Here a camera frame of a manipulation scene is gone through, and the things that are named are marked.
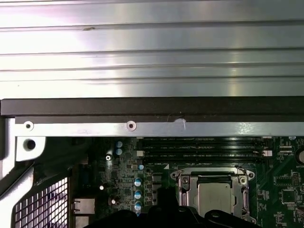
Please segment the metal bracket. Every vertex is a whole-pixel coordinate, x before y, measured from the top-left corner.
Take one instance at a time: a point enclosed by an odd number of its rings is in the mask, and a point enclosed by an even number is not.
[[[45,145],[46,137],[17,137],[16,161],[27,161],[39,157]]]
[[[137,122],[134,131],[125,123],[36,123],[29,131],[23,123],[15,124],[16,136],[45,137],[226,137],[302,136],[302,122]]]
[[[5,157],[0,161],[0,180],[4,178],[15,166],[15,144],[14,133],[15,119],[5,120]]]
[[[34,168],[27,172],[0,198],[1,227],[11,228],[11,213],[18,201],[32,188]]]
[[[249,170],[236,167],[191,167],[177,170],[171,173],[171,178],[176,179],[180,175],[191,175],[192,172],[233,172],[237,175],[248,175],[248,180],[252,180],[255,177],[255,173]]]

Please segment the mesh vent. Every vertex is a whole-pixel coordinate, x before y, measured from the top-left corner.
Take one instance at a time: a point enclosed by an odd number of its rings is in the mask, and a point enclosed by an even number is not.
[[[15,228],[67,228],[67,178],[16,205]]]

